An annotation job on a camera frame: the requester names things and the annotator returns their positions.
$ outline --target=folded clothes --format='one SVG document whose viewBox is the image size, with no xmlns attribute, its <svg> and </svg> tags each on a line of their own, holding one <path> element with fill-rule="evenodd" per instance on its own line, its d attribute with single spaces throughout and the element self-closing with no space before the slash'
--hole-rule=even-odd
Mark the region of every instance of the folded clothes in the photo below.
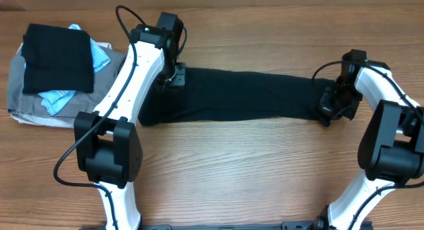
<svg viewBox="0 0 424 230">
<path fill-rule="evenodd" d="M 69 29 L 81 30 L 80 26 L 77 24 L 72 24 L 69 26 Z M 103 67 L 108 65 L 111 62 L 111 59 L 108 55 L 100 48 L 95 41 L 90 38 L 91 45 L 91 55 L 93 57 L 93 68 L 94 72 L 100 71 Z M 47 108 L 47 111 L 51 115 L 57 114 L 62 108 L 71 100 L 75 94 L 75 90 L 72 91 L 61 91 L 61 90 L 51 90 L 39 93 L 44 99 L 41 102 L 41 105 Z"/>
<path fill-rule="evenodd" d="M 333 80 L 258 72 L 187 68 L 183 89 L 158 93 L 151 87 L 141 125 L 182 121 L 242 121 L 268 117 L 319 120 L 319 100 Z"/>
<path fill-rule="evenodd" d="M 37 94 L 23 94 L 25 59 L 20 51 L 11 60 L 9 83 L 7 86 L 7 108 L 11 117 L 20 123 L 46 125 L 51 127 L 73 127 L 78 112 L 91 113 L 113 85 L 119 68 L 125 58 L 124 54 L 108 48 L 101 49 L 110 57 L 111 62 L 101 72 L 94 74 L 93 93 L 77 91 L 68 104 L 55 116 L 41 105 L 42 97 Z"/>
<path fill-rule="evenodd" d="M 23 40 L 23 93 L 93 92 L 93 58 L 90 37 L 85 31 L 30 24 Z"/>
</svg>

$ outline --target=tabletop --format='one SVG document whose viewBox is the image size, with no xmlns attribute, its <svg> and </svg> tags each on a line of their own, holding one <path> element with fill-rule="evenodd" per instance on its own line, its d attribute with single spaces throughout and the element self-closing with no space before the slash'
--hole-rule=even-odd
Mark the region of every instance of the tabletop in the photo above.
<svg viewBox="0 0 424 230">
<path fill-rule="evenodd" d="M 344 5 L 139 9 L 156 24 L 175 13 L 188 29 L 179 61 L 190 67 L 310 78 L 350 49 L 386 62 L 408 95 L 424 103 L 424 6 Z M 137 24 L 123 13 L 129 29 Z M 74 142 L 70 129 L 18 124 L 7 113 L 9 64 L 29 23 L 79 24 L 92 39 L 127 52 L 114 10 L 0 13 L 0 229 L 77 229 L 105 222 L 97 190 L 62 186 L 53 167 Z M 340 66 L 323 70 L 335 79 Z M 144 151 L 135 181 L 146 224 L 216 225 L 312 220 L 357 173 L 356 153 L 372 116 L 364 100 L 349 121 L 271 118 L 137 126 Z M 76 153 L 65 180 L 87 182 Z M 424 192 L 397 190 L 368 216 L 376 229 L 421 229 Z"/>
</svg>

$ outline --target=black cloth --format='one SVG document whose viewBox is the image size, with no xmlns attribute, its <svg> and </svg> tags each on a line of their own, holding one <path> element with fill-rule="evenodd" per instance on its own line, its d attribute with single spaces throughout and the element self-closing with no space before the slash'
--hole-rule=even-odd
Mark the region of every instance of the black cloth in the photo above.
<svg viewBox="0 0 424 230">
<path fill-rule="evenodd" d="M 90 36 L 85 31 L 30 24 L 23 40 L 23 93 L 93 92 L 93 58 Z"/>
<path fill-rule="evenodd" d="M 332 80 L 258 72 L 187 68 L 185 87 L 163 93 L 152 86 L 138 120 L 141 125 L 182 121 L 242 121 L 267 117 L 319 120 L 316 108 Z"/>
</svg>

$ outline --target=blue cloth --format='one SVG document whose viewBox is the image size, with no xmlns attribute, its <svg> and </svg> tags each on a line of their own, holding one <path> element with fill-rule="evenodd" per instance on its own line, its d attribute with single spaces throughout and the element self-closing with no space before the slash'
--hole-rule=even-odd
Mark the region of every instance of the blue cloth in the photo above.
<svg viewBox="0 0 424 230">
<path fill-rule="evenodd" d="M 69 29 L 81 30 L 80 26 L 77 24 L 70 25 Z M 111 59 L 92 38 L 90 38 L 90 45 L 91 55 L 93 56 L 94 72 L 97 73 L 108 65 L 111 62 Z M 69 100 L 71 100 L 71 98 L 75 95 L 75 92 L 76 91 L 52 90 L 39 93 L 39 95 L 43 98 L 41 105 L 45 106 L 51 115 L 55 115 L 64 108 Z"/>
</svg>

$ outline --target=pile of laundry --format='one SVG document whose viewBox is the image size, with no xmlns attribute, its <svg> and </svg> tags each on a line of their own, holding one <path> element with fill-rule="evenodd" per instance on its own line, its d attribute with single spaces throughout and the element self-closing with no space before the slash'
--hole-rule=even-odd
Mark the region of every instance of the pile of laundry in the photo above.
<svg viewBox="0 0 424 230">
<path fill-rule="evenodd" d="M 107 95 L 124 59 L 78 25 L 30 24 L 11 60 L 8 111 L 20 123 L 72 128 Z"/>
</svg>

